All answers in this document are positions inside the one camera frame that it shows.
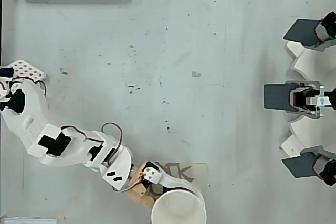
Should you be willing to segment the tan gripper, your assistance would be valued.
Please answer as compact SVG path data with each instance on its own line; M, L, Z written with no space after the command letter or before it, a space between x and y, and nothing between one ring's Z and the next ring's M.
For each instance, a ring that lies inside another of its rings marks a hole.
M196 195L202 204L204 203L203 195L196 186L184 179L175 178L167 174L151 161L142 163L142 165L130 173L129 181L125 189L123 189L123 193L133 202L144 207L152 208L158 196L151 192L151 183L159 184L169 189L186 189Z

